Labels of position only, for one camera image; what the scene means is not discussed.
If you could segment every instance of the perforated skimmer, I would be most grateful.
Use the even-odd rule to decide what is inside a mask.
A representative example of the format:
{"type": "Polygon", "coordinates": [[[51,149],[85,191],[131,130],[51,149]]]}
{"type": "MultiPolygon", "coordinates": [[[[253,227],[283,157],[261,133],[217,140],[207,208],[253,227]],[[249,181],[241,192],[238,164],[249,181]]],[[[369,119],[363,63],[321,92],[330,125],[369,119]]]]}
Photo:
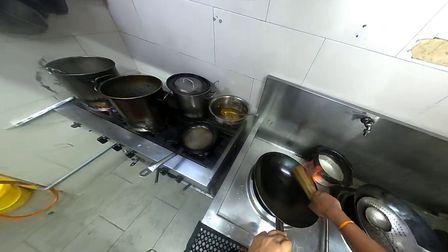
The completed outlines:
{"type": "Polygon", "coordinates": [[[406,223],[385,203],[371,197],[363,197],[357,203],[359,221],[366,233],[388,252],[418,252],[417,241],[406,223]],[[382,212],[392,226],[389,232],[374,227],[366,218],[366,209],[375,207],[382,212]]]}

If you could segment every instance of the orange rim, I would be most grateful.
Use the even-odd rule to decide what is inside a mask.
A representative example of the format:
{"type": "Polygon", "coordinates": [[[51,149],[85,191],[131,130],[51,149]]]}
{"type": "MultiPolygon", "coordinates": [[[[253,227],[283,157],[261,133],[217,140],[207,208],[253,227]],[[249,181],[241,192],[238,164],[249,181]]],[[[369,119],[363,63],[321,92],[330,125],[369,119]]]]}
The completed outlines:
{"type": "MultiPolygon", "coordinates": [[[[0,180],[0,184],[10,184],[10,185],[18,185],[18,186],[20,186],[20,185],[29,186],[30,185],[30,184],[27,184],[27,183],[24,183],[24,182],[10,181],[10,180],[0,180]]],[[[56,204],[56,202],[59,200],[59,192],[56,189],[52,188],[49,191],[52,192],[53,195],[54,195],[53,202],[51,202],[44,209],[42,209],[42,210],[40,210],[38,212],[32,213],[32,214],[21,215],[21,216],[9,216],[9,215],[0,214],[0,220],[14,220],[14,221],[17,221],[17,220],[30,218],[30,217],[33,217],[33,216],[36,216],[36,215],[40,215],[40,214],[46,212],[47,210],[52,208],[56,204]]]]}

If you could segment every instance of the pot lid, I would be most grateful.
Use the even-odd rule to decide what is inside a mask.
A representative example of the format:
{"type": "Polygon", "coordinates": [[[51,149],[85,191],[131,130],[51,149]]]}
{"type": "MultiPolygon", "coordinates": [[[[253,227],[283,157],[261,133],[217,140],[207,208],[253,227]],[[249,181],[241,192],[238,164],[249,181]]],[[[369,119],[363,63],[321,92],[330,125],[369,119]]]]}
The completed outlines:
{"type": "Polygon", "coordinates": [[[167,79],[167,86],[174,93],[195,96],[207,92],[210,82],[195,74],[175,74],[167,79]]]}

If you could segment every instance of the water faucet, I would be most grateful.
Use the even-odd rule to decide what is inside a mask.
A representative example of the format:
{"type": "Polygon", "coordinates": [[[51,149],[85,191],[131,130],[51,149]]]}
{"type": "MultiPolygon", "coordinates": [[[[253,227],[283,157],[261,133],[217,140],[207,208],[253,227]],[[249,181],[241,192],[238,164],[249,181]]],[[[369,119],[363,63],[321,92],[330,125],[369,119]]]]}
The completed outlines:
{"type": "Polygon", "coordinates": [[[362,117],[361,118],[361,122],[364,124],[364,126],[366,127],[363,130],[363,136],[367,136],[367,134],[370,133],[370,130],[372,129],[372,124],[375,123],[375,120],[373,120],[371,117],[362,117]]]}

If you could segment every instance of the damaged wall patch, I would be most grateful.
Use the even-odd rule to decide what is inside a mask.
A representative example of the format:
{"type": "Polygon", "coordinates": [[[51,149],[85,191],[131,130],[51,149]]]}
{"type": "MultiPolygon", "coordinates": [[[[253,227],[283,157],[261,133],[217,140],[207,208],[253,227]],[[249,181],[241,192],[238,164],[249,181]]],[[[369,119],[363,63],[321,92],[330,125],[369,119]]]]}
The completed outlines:
{"type": "Polygon", "coordinates": [[[448,67],[448,40],[422,39],[411,49],[412,58],[448,67]]]}

